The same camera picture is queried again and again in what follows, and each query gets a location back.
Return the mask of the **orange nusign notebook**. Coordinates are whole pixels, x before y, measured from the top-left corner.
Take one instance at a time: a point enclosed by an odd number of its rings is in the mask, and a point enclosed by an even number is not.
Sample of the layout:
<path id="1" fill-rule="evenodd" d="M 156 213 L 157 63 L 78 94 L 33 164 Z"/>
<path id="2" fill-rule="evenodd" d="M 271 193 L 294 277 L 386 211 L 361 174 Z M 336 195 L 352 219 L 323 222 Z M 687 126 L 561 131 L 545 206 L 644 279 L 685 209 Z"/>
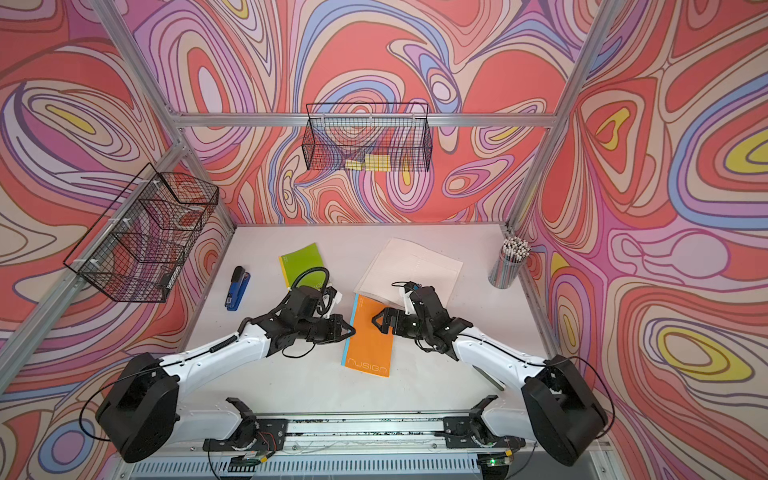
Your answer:
<path id="1" fill-rule="evenodd" d="M 372 322 L 386 308 L 376 300 L 356 294 L 351 325 L 356 333 L 345 343 L 342 365 L 378 377 L 391 373 L 393 336 L 383 334 Z"/>

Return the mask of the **white lined notebook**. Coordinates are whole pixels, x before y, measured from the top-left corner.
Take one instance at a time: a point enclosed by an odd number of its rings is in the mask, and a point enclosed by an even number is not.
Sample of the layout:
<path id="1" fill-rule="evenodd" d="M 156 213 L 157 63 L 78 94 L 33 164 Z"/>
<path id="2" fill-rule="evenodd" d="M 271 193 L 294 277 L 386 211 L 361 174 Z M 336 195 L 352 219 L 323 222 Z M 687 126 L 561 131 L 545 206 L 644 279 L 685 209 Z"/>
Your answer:
<path id="1" fill-rule="evenodd" d="M 389 306 L 403 306 L 401 283 L 432 286 L 442 301 L 450 299 L 463 263 L 417 243 L 392 238 L 375 256 L 355 293 Z"/>

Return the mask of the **green nusign notebook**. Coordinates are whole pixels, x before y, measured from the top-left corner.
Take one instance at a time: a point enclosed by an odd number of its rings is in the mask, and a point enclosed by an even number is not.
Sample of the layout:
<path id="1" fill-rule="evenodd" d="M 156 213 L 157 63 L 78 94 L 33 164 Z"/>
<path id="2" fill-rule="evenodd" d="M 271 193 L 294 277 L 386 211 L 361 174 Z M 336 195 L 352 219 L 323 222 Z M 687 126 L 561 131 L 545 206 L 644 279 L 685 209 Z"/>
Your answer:
<path id="1" fill-rule="evenodd" d="M 294 281 L 305 271 L 316 267 L 325 267 L 320 250 L 316 243 L 312 243 L 297 251 L 282 255 L 280 266 L 287 288 L 291 288 Z M 324 282 L 330 283 L 323 272 L 315 271 L 303 277 L 298 285 L 320 289 Z"/>

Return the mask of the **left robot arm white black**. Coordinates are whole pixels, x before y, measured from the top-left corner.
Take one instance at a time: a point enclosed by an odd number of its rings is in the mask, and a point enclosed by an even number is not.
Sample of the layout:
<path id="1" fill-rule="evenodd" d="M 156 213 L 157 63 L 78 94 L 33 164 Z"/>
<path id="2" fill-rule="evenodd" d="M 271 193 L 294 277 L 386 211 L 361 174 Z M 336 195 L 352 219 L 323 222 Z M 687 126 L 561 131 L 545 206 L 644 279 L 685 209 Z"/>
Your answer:
<path id="1" fill-rule="evenodd" d="M 143 461 L 167 444 L 199 440 L 235 451 L 259 442 L 270 452 L 280 450 L 239 398 L 228 396 L 223 405 L 202 410 L 190 409 L 185 400 L 224 374 L 281 353 L 297 340 L 327 345 L 354 336 L 355 328 L 333 310 L 336 295 L 335 290 L 294 287 L 276 307 L 244 318 L 220 339 L 161 358 L 135 356 L 97 409 L 106 440 L 127 463 Z"/>

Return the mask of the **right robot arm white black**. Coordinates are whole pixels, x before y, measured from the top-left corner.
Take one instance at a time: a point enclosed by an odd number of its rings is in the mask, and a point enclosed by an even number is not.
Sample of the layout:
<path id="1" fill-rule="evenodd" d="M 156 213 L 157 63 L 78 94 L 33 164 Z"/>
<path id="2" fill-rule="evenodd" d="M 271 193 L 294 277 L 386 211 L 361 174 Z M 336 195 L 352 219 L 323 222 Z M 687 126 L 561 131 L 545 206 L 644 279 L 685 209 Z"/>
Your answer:
<path id="1" fill-rule="evenodd" d="M 451 315 L 432 286 L 395 282 L 404 307 L 387 307 L 371 323 L 383 334 L 411 339 L 427 353 L 478 369 L 503 386 L 476 405 L 492 436 L 534 440 L 571 466 L 609 428 L 609 417 L 572 358 L 526 354 Z"/>

